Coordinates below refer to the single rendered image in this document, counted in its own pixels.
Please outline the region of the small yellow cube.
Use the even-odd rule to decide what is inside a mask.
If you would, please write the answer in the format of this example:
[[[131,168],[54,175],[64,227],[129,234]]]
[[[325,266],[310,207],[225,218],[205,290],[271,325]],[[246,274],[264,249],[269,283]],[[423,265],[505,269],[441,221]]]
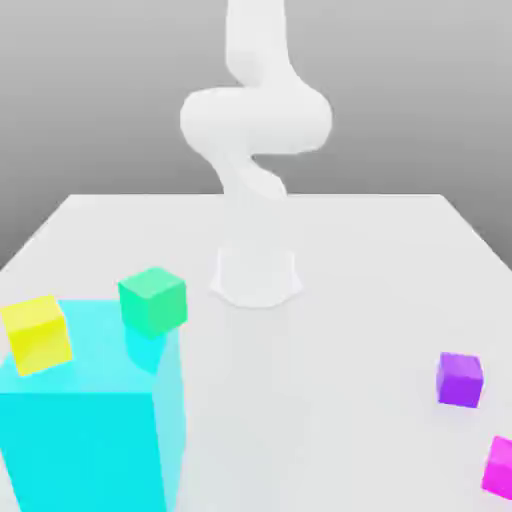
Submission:
[[[5,306],[0,316],[20,376],[72,360],[65,316],[53,295]]]

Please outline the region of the small purple cube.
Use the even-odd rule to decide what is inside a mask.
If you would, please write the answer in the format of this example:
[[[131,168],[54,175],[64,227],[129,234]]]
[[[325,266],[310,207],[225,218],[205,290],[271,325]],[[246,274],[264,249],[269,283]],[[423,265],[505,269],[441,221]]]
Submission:
[[[480,359],[474,355],[440,354],[436,393],[439,403],[477,408],[484,383]]]

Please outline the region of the small green cube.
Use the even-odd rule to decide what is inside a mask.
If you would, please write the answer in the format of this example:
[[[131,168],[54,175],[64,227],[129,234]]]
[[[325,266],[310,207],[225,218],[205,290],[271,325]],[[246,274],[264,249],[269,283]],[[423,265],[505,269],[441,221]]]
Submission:
[[[161,267],[151,267],[118,282],[124,323],[148,338],[188,320],[185,281]]]

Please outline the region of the small magenta cube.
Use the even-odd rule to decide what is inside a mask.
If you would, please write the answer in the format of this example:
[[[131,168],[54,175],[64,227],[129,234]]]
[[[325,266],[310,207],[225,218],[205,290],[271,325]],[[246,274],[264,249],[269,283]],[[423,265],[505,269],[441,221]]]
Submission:
[[[481,487],[512,500],[512,440],[501,436],[493,438]]]

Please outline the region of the large cyan box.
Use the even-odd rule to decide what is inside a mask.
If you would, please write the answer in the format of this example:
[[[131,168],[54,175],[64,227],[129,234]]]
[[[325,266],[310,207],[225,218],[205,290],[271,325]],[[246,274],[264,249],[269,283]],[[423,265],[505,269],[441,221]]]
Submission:
[[[179,333],[149,339],[115,300],[67,300],[70,362],[0,365],[0,453],[21,512],[174,512],[186,419]]]

